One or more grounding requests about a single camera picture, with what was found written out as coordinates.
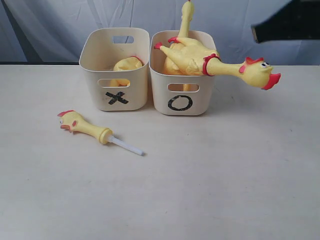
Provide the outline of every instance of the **white plastic tube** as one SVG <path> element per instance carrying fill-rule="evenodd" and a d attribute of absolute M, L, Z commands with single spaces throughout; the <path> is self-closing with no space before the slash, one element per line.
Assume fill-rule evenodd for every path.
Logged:
<path fill-rule="evenodd" d="M 125 142 L 121 141 L 120 139 L 116 138 L 113 135 L 110 135 L 108 137 L 108 141 L 110 143 L 114 143 L 114 144 L 116 144 L 116 145 L 118 145 L 120 147 L 123 147 L 124 149 L 127 149 L 127 150 L 129 150 L 129 151 L 131 151 L 131 152 L 133 152 L 135 154 L 140 155 L 140 156 L 143 156 L 145 154 L 142 150 L 140 150 L 140 149 L 138 149 L 138 148 L 136 148 L 134 146 L 131 146 L 129 144 L 126 144 Z"/>

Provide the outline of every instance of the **table surface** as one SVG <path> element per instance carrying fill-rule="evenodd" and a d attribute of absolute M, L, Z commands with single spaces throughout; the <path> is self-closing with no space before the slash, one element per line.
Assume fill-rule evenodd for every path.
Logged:
<path fill-rule="evenodd" d="M 0 239 L 319 240 L 320 67 L 273 72 L 166 116 L 98 110 L 77 65 L 1 65 Z M 147 155 L 60 129 L 71 109 Z"/>

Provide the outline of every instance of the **black x mark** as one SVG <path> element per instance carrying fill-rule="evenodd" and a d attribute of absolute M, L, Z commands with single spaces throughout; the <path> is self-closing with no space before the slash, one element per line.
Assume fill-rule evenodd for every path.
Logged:
<path fill-rule="evenodd" d="M 122 91 L 118 92 L 116 95 L 107 92 L 105 95 L 107 95 L 108 97 L 111 97 L 112 99 L 109 101 L 109 104 L 112 105 L 114 104 L 116 101 L 119 101 L 120 103 L 123 104 L 127 104 L 128 101 L 123 99 L 122 96 L 125 95 Z"/>

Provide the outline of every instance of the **storage bin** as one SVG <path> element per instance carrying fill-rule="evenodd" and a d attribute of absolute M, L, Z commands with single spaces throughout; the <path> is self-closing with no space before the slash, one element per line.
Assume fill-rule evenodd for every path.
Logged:
<path fill-rule="evenodd" d="M 165 115 L 200 115 L 209 107 L 215 77 L 162 74 L 167 56 L 161 50 L 154 49 L 158 42 L 169 47 L 168 39 L 178 33 L 175 30 L 161 31 L 151 40 L 149 68 L 154 107 Z M 213 38 L 205 32 L 189 31 L 189 37 L 201 41 L 207 48 L 216 49 Z M 182 91 L 183 84 L 193 84 L 191 91 Z"/>
<path fill-rule="evenodd" d="M 117 43 L 114 39 L 132 39 Z M 147 102 L 149 33 L 134 27 L 101 28 L 87 38 L 79 59 L 91 98 L 102 111 L 137 110 Z M 143 66 L 134 70 L 113 71 L 115 64 L 136 56 Z M 112 79 L 127 79 L 129 86 L 110 87 Z"/>

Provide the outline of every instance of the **black o mark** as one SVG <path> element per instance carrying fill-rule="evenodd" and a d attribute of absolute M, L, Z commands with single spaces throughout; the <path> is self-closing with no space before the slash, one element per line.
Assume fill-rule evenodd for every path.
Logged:
<path fill-rule="evenodd" d="M 127 104 L 128 101 L 125 100 L 124 98 L 122 98 L 123 95 L 125 95 L 122 91 L 118 92 L 116 95 L 110 93 L 110 92 L 107 92 L 105 95 L 107 95 L 108 97 L 111 97 L 112 99 L 109 101 L 109 104 L 112 105 L 114 104 L 115 102 L 119 101 L 120 103 L 123 103 L 123 104 Z"/>
<path fill-rule="evenodd" d="M 176 108 L 176 107 L 172 106 L 172 103 L 175 100 L 177 100 L 178 98 L 186 98 L 186 99 L 188 99 L 188 101 L 189 101 L 188 105 L 186 107 L 184 107 L 184 108 Z M 191 97 L 186 96 L 186 95 L 177 95 L 177 96 L 174 96 L 173 98 L 171 98 L 170 101 L 168 101 L 168 108 L 170 108 L 171 110 L 174 110 L 174 111 L 185 111 L 185 110 L 188 110 L 189 108 L 191 108 L 192 104 L 194 104 L 194 103 L 193 103 Z"/>

